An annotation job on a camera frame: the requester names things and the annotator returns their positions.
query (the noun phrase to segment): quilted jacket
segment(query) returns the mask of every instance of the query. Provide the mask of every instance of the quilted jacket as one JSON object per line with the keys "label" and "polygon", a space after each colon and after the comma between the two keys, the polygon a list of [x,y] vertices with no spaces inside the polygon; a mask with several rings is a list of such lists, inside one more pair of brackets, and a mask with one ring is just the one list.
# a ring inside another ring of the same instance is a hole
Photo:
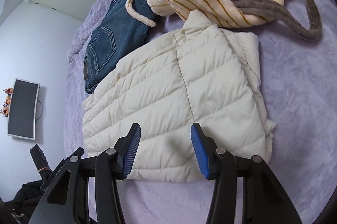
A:
{"label": "quilted jacket", "polygon": [[182,29],[122,58],[84,101],[86,149],[98,155],[137,122],[142,137],[128,178],[193,181],[203,178],[190,139],[199,122],[218,147],[268,162],[275,124],[259,86],[257,37],[192,11]]}

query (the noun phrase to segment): tv screen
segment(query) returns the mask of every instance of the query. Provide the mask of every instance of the tv screen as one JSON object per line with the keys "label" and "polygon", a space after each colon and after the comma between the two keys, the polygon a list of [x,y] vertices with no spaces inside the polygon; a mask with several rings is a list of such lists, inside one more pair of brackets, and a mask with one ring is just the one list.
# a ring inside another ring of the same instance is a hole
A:
{"label": "tv screen", "polygon": [[7,135],[35,139],[35,110],[39,83],[16,79],[9,105]]}

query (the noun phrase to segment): brown plush fabric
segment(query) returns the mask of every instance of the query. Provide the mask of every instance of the brown plush fabric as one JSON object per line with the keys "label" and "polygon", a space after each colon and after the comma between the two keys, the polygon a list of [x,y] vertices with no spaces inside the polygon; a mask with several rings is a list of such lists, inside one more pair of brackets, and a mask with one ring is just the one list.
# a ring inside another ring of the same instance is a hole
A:
{"label": "brown plush fabric", "polygon": [[314,40],[322,32],[322,20],[314,0],[305,0],[310,28],[304,28],[282,5],[272,0],[231,0],[246,15],[273,17],[284,22],[301,38]]}

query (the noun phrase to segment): metal screw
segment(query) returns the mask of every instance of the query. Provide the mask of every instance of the metal screw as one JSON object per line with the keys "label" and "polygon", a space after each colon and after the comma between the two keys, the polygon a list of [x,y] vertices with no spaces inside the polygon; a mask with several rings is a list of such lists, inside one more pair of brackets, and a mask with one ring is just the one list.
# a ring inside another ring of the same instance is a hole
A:
{"label": "metal screw", "polygon": [[107,154],[108,155],[112,155],[112,154],[114,154],[116,152],[116,150],[114,149],[114,148],[109,148],[108,150],[107,150]]}
{"label": "metal screw", "polygon": [[224,153],[226,153],[226,150],[224,149],[224,148],[216,148],[216,153],[218,153],[218,154],[224,154]]}
{"label": "metal screw", "polygon": [[79,160],[79,157],[78,157],[78,156],[72,156],[72,157],[70,158],[70,162],[71,162],[71,163],[74,163],[74,162],[76,162],[77,160]]}
{"label": "metal screw", "polygon": [[253,156],[253,161],[256,162],[256,163],[261,163],[262,158],[260,156]]}

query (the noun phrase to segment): lavender bedspread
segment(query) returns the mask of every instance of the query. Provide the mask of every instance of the lavender bedspread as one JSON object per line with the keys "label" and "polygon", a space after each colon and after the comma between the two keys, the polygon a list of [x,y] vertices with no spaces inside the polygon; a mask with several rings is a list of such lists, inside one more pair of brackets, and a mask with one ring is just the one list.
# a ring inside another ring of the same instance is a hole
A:
{"label": "lavender bedspread", "polygon": [[[269,118],[277,124],[270,167],[304,224],[316,219],[337,184],[337,7],[333,0],[315,1],[323,21],[323,37],[318,45],[307,45],[277,21],[247,29],[256,33],[260,41],[262,94]],[[110,2],[98,0],[93,5],[68,52],[66,154],[84,147],[82,102],[87,97],[84,53]],[[308,26],[304,0],[286,0],[286,7]],[[182,21],[171,16],[160,18],[157,24],[148,41],[180,28]],[[118,187],[126,223],[201,224],[207,218],[213,182],[170,184],[128,180]],[[242,210],[241,191],[239,187],[238,212]],[[89,195],[90,215],[95,218],[92,182]]]}

